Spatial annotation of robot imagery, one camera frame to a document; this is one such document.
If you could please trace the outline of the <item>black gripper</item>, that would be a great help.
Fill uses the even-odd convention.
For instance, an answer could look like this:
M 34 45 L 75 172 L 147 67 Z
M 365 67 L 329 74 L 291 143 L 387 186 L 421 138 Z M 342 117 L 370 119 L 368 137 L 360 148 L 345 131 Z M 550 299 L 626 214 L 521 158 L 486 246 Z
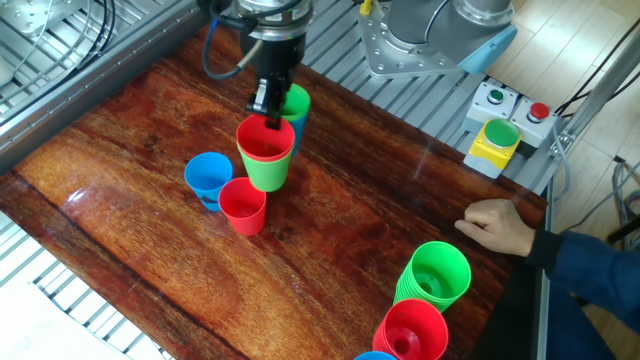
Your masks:
M 304 57 L 305 45 L 306 34 L 288 40 L 264 41 L 257 54 L 242 67 L 253 67 L 256 78 L 260 79 L 246 109 L 267 117 L 266 127 L 271 130 L 281 128 L 287 92 Z

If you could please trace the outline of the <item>person's right hand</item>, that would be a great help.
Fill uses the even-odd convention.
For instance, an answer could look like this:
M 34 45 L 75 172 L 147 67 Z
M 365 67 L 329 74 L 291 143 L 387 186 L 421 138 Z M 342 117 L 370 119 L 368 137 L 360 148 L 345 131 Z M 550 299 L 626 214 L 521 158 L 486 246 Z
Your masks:
M 529 255 L 535 237 L 535 230 L 522 221 L 513 202 L 506 199 L 471 204 L 454 226 L 491 251 L 521 257 Z

